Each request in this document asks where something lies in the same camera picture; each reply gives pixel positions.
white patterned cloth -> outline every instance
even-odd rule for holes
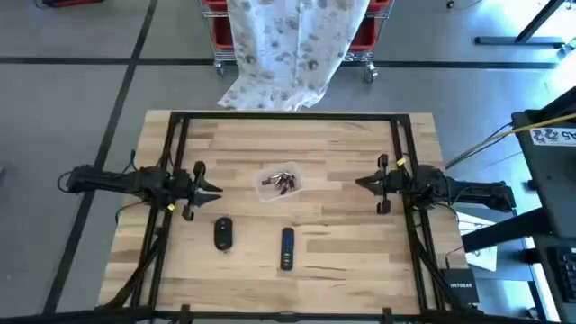
[[[228,0],[239,78],[218,104],[296,111],[319,102],[369,0]]]

wooden table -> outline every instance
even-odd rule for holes
[[[147,113],[138,166],[157,163],[169,114]],[[413,113],[410,118],[418,162],[441,167],[432,114]],[[178,311],[188,303],[193,311],[381,313],[390,307],[395,314],[418,314],[400,197],[389,195],[392,212],[377,215],[379,198],[354,183],[376,171],[382,153],[394,156],[387,121],[192,120],[183,168],[204,161],[206,179],[224,193],[199,209],[192,222],[180,216],[178,205],[157,309]],[[286,161],[301,167],[306,190],[277,202],[260,202],[255,172]],[[135,201],[127,198],[125,203]],[[121,214],[100,302],[109,301],[136,268],[148,212],[142,205]],[[229,253],[213,245],[213,223],[223,215],[234,221]],[[437,259],[443,264],[446,253],[462,245],[455,216],[438,207],[429,218]],[[295,230],[290,272],[279,269],[284,227]],[[464,252],[452,253],[450,264],[466,267]],[[432,302],[426,271],[425,279]]]

red storage bin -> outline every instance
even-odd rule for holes
[[[212,26],[212,41],[214,47],[219,50],[233,50],[232,30],[227,17],[214,18]],[[352,41],[350,51],[367,51],[376,46],[376,20],[364,19],[356,37]]]
[[[370,0],[370,4],[368,5],[368,13],[378,13],[384,7],[390,5],[391,0]],[[226,0],[202,0],[205,5],[217,12],[225,12],[228,11],[228,7],[226,6]]]

yellow cable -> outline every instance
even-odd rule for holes
[[[533,123],[531,125],[527,125],[524,127],[514,129],[514,130],[504,131],[500,134],[496,134],[490,138],[483,140],[482,142],[478,143],[476,146],[474,146],[470,149],[467,149],[464,153],[462,153],[458,157],[453,158],[450,162],[448,162],[446,164],[446,169],[450,168],[455,163],[456,160],[460,159],[461,157],[465,157],[465,156],[469,155],[470,153],[474,152],[476,149],[480,149],[482,146],[484,146],[487,143],[490,143],[493,140],[501,139],[501,138],[506,137],[510,134],[516,134],[516,133],[519,133],[521,131],[528,131],[528,130],[532,130],[534,128],[547,126],[547,125],[550,125],[550,124],[553,124],[556,122],[567,121],[567,120],[572,119],[572,118],[576,118],[576,113],[567,114],[563,117],[552,118],[551,120]]]

sticker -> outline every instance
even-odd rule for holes
[[[576,129],[536,128],[530,130],[534,145],[576,148]]]

